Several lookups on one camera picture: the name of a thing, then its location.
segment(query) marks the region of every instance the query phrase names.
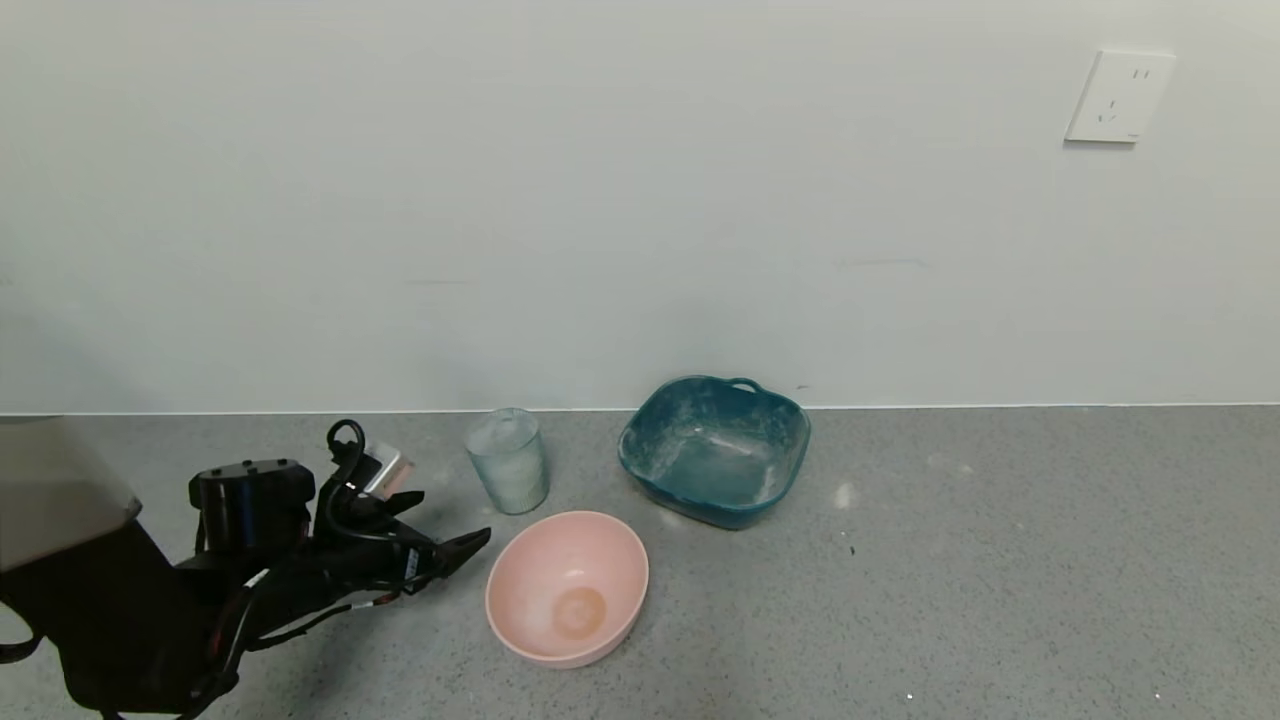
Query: bowl rim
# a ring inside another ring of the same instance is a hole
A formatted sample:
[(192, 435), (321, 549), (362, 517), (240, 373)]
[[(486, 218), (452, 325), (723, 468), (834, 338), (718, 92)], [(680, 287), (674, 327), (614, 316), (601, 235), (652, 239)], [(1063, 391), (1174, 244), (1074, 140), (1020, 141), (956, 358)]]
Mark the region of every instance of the bowl rim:
[[(539, 655), (536, 652), (530, 652), (527, 650), (517, 647), (513, 642), (507, 639), (507, 635), (502, 633), (502, 630), (498, 628), (498, 624), (493, 621), (493, 603), (492, 603), (493, 578), (494, 575), (498, 574), (498, 568), (502, 566), (502, 560), (503, 557), (507, 556), (507, 551), (515, 547), (515, 544), (520, 542), (520, 538), (522, 538), (526, 533), (529, 533), (538, 525), (568, 515), (596, 515), (599, 518), (604, 518), (622, 527), (622, 529), (626, 530), (626, 533), (631, 537), (631, 539), (635, 541), (635, 546), (640, 550), (640, 559), (644, 560), (644, 578), (641, 579), (640, 583), (640, 596), (636, 598), (635, 607), (632, 607), (627, 612), (627, 621), (622, 624), (622, 626), (618, 629), (617, 633), (611, 633), (599, 643), (595, 643), (582, 651), (577, 651), (570, 655)], [(511, 538), (511, 542), (507, 543), (507, 547), (502, 548), (502, 552), (498, 553), (498, 559), (493, 561), (493, 568), (489, 570), (489, 580), (485, 583), (484, 587), (484, 614), (485, 618), (489, 620), (489, 629), (493, 630), (494, 635), (498, 635), (498, 639), (502, 641), (502, 644), (507, 646), (507, 650), (515, 652), (521, 657), (532, 660), (535, 662), (563, 662), (566, 660), (576, 660), (599, 652), (600, 650), (608, 647), (609, 643), (618, 639), (620, 635), (625, 635), (627, 632), (630, 632), (631, 625), (635, 624), (636, 618), (640, 615), (640, 607), (644, 606), (644, 600), (648, 594), (649, 594), (649, 552), (644, 547), (644, 541), (640, 539), (640, 536), (636, 534), (636, 532), (631, 528), (631, 525), (623, 523), (622, 520), (614, 518), (613, 515), (609, 515), (608, 512), (598, 512), (595, 510), (567, 510), (564, 512), (557, 512), (554, 515), (543, 518), (541, 520), (534, 523), (532, 525), (529, 525), (524, 530), (520, 530), (518, 533), (516, 533), (516, 537)]]
[[(677, 495), (677, 493), (672, 492), (671, 489), (668, 489), (668, 488), (658, 484), (658, 482), (654, 478), (650, 478), (646, 473), (640, 473), (635, 466), (631, 465), (631, 457), (623, 450), (623, 442), (627, 438), (627, 433), (630, 433), (631, 429), (635, 427), (636, 418), (639, 418), (640, 414), (644, 413), (655, 401), (655, 398), (663, 391), (666, 391), (667, 388), (669, 388), (673, 384), (684, 383), (684, 382), (689, 382), (689, 380), (714, 380), (717, 383), (727, 384), (727, 386), (735, 386), (735, 384), (739, 384), (741, 380), (749, 380), (756, 388), (756, 392), (772, 396), (772, 397), (782, 401), (783, 405), (790, 405), (791, 407), (794, 407), (800, 414), (800, 419), (804, 420), (804, 437), (801, 438), (801, 441), (799, 443), (799, 450), (800, 451), (796, 454), (796, 461), (795, 461), (795, 464), (790, 469), (791, 473), (790, 473), (790, 477), (787, 478), (787, 482), (783, 483), (783, 486), (778, 489), (778, 492), (773, 497), (769, 497), (768, 500), (762, 500), (760, 502), (755, 502), (755, 503), (751, 503), (751, 505), (721, 505), (718, 502), (708, 502), (708, 501), (704, 501), (704, 500), (694, 500), (694, 498), (690, 498), (690, 497), (685, 497), (682, 495)], [(677, 502), (682, 502), (685, 505), (694, 506), (694, 507), (703, 507), (703, 509), (708, 509), (708, 510), (716, 510), (716, 511), (721, 511), (721, 512), (728, 512), (728, 514), (732, 514), (732, 515), (754, 515), (756, 512), (762, 512), (764, 510), (768, 510), (768, 509), (773, 507), (788, 492), (791, 492), (791, 486), (794, 486), (796, 483), (796, 477), (800, 475), (800, 466), (804, 465), (805, 455), (808, 455), (808, 452), (809, 452), (809, 441), (810, 441), (812, 437), (813, 437), (813, 421), (809, 419), (809, 414), (805, 413), (804, 407), (801, 407), (799, 402), (796, 402), (795, 400), (791, 400), (790, 397), (787, 397), (785, 395), (781, 395), (781, 393), (773, 392), (772, 389), (767, 389), (764, 387), (760, 387), (760, 384), (756, 383), (755, 380), (751, 380), (749, 378), (719, 378), (719, 377), (716, 377), (716, 375), (681, 375), (678, 378), (672, 378), (672, 379), (662, 383), (662, 386), (658, 387), (658, 389), (653, 391), (653, 393), (644, 401), (644, 404), (635, 413), (632, 413), (631, 419), (627, 420), (627, 424), (622, 428), (622, 433), (618, 436), (617, 455), (618, 455), (618, 464), (622, 465), (622, 469), (626, 470), (628, 475), (631, 475), (636, 480), (640, 480), (640, 483), (643, 483), (643, 484), (646, 484), (646, 486), (649, 486), (652, 488), (659, 489), (659, 491), (669, 495)]]

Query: white wall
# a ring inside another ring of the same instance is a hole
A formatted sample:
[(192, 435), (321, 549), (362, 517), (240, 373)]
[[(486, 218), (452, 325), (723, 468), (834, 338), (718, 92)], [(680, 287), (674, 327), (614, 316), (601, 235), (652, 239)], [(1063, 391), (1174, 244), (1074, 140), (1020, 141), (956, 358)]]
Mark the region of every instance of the white wall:
[(1268, 0), (0, 8), (0, 411), (1280, 401)]

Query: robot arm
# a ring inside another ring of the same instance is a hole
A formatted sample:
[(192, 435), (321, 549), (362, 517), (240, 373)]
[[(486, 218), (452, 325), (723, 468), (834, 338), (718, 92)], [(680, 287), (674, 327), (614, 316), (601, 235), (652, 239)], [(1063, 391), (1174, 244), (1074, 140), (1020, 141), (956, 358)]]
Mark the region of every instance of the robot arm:
[[(355, 441), (338, 441), (343, 429)], [(356, 607), (334, 605), (349, 593), (383, 592), (372, 605), (413, 594), (488, 543), (489, 529), (436, 543), (401, 523), (396, 515), (422, 500), (394, 492), (410, 468), (403, 457), (366, 446), (352, 420), (328, 439), (338, 470), (320, 489), (314, 533), (311, 471), (246, 460), (191, 479), (196, 553), (170, 565), (138, 524), (137, 500), (63, 420), (0, 425), (0, 601), (33, 634), (0, 647), (0, 662), (47, 637), (79, 705), (104, 717), (189, 719), (234, 688), (244, 652)]]

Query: bowl stain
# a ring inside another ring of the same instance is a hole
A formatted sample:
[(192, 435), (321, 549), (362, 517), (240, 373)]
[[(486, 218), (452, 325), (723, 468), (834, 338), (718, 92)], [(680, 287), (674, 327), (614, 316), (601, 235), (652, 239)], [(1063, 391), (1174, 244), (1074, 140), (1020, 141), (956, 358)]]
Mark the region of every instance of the bowl stain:
[(552, 626), (556, 634), (580, 641), (604, 624), (604, 596), (595, 588), (573, 588), (556, 598)]

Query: black cable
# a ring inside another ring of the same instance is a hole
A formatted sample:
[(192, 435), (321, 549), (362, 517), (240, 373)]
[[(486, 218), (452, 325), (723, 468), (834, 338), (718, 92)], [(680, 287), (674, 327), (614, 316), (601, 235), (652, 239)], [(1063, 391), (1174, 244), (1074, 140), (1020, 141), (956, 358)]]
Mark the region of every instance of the black cable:
[(306, 621), (302, 625), (298, 625), (297, 628), (294, 628), (294, 629), (292, 629), (292, 630), (289, 630), (287, 633), (280, 633), (278, 635), (270, 635), (270, 637), (266, 637), (266, 638), (259, 638), (259, 639), (256, 639), (256, 641), (246, 644), (244, 651), (246, 652), (257, 652), (260, 650), (266, 650), (269, 647), (275, 647), (275, 646), (278, 646), (278, 644), (280, 644), (283, 642), (292, 641), (293, 638), (296, 638), (298, 635), (305, 635), (307, 633), (307, 630), (310, 630), (311, 628), (315, 628), (320, 623), (324, 623), (329, 618), (333, 618), (334, 615), (342, 615), (343, 612), (347, 612), (351, 609), (352, 609), (351, 603), (339, 605), (338, 607), (330, 607), (329, 610), (325, 610), (320, 615), (316, 615), (311, 620)]
[[(348, 428), (356, 434), (355, 442), (347, 443), (346, 446), (338, 442), (338, 430), (342, 430), (343, 428)], [(333, 514), (334, 497), (338, 495), (339, 488), (351, 486), (351, 475), (356, 471), (356, 468), (360, 465), (360, 459), (365, 455), (365, 429), (361, 428), (360, 423), (355, 420), (342, 419), (334, 423), (329, 428), (329, 432), (325, 433), (325, 442), (329, 445), (329, 452), (333, 454), (334, 460), (338, 460), (339, 457), (342, 459), (338, 464), (338, 470), (332, 478), (329, 478), (329, 482), (325, 483), (329, 486), (329, 496), (325, 498), (323, 509), (325, 523), (332, 527), (335, 533), (352, 539), (390, 543), (401, 542), (399, 538), (392, 534), (361, 533), (358, 530), (352, 530), (339, 523)]]
[(40, 647), (40, 641), (45, 639), (45, 635), (35, 630), (31, 632), (31, 639), (20, 643), (0, 643), (0, 665), (9, 665), (10, 662), (18, 662), (26, 660), (36, 652)]

